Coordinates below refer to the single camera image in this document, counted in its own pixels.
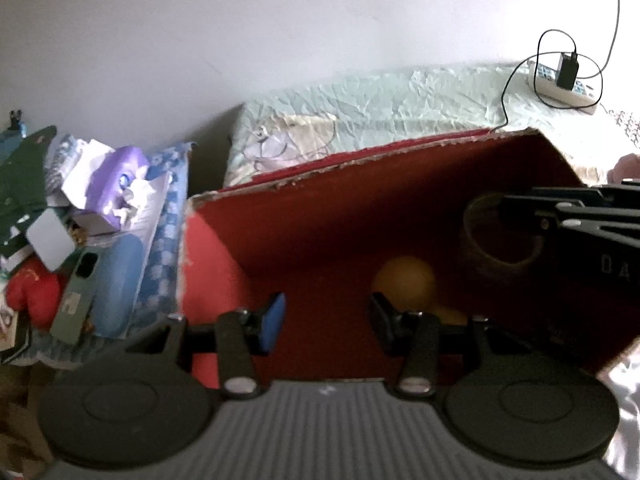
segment red box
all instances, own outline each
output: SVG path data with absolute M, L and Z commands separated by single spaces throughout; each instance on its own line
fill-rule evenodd
M 294 171 L 192 198 L 183 240 L 179 299 L 190 323 L 257 308 L 272 292 L 286 294 L 276 349 L 255 359 L 264 381 L 392 380 L 401 361 L 380 349 L 367 303 L 381 264 L 404 254 L 433 266 L 445 306 L 482 312 L 525 336 L 550 319 L 572 331 L 586 349 L 582 364 L 592 371 L 637 335 L 639 309 L 613 308 L 606 291 L 583 282 L 532 295 L 478 287 L 460 270 L 460 225 L 471 199 L 488 191 L 582 185 L 537 132 L 421 139 Z M 215 357 L 198 356 L 194 375 L 216 386 Z

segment gray ribbed surface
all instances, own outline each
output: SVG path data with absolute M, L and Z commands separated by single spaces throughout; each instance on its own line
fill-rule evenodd
M 377 381 L 279 381 L 256 400 L 226 403 L 201 439 L 165 462 L 117 473 L 57 463 L 43 480 L 617 478 L 600 461 L 557 471 L 490 462 L 450 436 L 430 405 L 396 399 Z

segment yellow ball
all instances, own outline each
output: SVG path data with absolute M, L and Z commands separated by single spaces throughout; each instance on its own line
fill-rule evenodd
M 435 306 L 436 277 L 426 262 L 414 256 L 387 261 L 376 274 L 373 292 L 382 292 L 396 310 L 425 311 Z

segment screw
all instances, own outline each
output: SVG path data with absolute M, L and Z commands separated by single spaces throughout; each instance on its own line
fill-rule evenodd
M 411 396 L 426 396 L 431 392 L 431 382 L 424 377 L 405 377 L 398 384 L 400 391 Z
M 225 381 L 225 390 L 230 394 L 248 395 L 258 388 L 258 383 L 251 377 L 231 377 Z
M 562 221 L 562 227 L 578 227 L 582 222 L 576 218 L 569 218 Z

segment charger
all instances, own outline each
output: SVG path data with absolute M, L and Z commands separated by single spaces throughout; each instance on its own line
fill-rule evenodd
M 562 54 L 558 62 L 558 75 L 556 76 L 556 85 L 565 90 L 573 90 L 575 79 L 578 77 L 578 54 L 574 50 L 570 56 Z

